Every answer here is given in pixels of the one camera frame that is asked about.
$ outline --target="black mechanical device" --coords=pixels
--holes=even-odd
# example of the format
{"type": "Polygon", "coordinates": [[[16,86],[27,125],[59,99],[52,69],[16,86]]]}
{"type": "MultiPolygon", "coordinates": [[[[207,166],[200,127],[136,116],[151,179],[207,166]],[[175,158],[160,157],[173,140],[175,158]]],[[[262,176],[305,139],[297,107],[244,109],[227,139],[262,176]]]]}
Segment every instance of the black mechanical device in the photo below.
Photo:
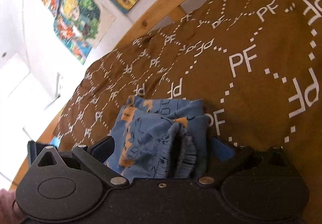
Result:
{"type": "Polygon", "coordinates": [[[113,151],[111,137],[71,152],[44,147],[17,188],[24,224],[302,223],[309,191],[281,148],[242,148],[197,180],[131,184],[102,164],[113,151]]]}

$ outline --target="blue folded clothing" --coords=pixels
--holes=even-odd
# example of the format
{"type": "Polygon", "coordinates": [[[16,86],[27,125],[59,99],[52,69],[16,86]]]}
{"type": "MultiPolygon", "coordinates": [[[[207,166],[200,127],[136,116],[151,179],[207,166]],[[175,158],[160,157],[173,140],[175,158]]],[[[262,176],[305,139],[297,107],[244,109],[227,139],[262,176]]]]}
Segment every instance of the blue folded clothing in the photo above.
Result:
{"type": "Polygon", "coordinates": [[[208,117],[202,100],[130,96],[111,131],[114,153],[105,164],[126,177],[200,177],[206,169],[208,117]]]}

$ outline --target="bed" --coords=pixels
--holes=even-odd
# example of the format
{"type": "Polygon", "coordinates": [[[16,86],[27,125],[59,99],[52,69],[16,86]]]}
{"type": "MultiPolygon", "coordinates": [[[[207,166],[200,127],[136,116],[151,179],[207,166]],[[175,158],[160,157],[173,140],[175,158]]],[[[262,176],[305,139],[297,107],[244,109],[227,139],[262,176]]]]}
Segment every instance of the bed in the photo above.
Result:
{"type": "MultiPolygon", "coordinates": [[[[39,141],[60,150],[109,134],[130,95],[203,99],[209,136],[258,150],[282,146],[310,189],[304,218],[322,217],[321,0],[158,0],[92,64],[39,141]],[[149,32],[166,15],[173,24],[149,32]]],[[[15,182],[27,170],[25,161],[15,182]]]]}

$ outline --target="human hand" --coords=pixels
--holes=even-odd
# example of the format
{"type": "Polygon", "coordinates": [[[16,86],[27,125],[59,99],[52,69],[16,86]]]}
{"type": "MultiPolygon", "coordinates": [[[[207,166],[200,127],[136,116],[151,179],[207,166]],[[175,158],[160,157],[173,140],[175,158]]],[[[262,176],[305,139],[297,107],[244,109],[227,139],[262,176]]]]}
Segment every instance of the human hand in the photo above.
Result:
{"type": "Polygon", "coordinates": [[[19,224],[24,217],[17,205],[13,205],[16,197],[16,192],[5,189],[0,190],[0,223],[1,224],[19,224]]]}

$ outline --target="brown bed sheet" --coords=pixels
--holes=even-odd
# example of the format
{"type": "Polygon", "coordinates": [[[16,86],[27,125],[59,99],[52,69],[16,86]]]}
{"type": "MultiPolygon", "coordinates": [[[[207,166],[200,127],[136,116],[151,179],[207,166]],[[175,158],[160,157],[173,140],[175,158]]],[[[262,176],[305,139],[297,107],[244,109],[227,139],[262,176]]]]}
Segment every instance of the brown bed sheet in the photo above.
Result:
{"type": "Polygon", "coordinates": [[[127,97],[202,98],[209,135],[283,146],[322,223],[321,0],[208,0],[181,22],[96,61],[64,109],[60,150],[108,135],[127,97]]]}

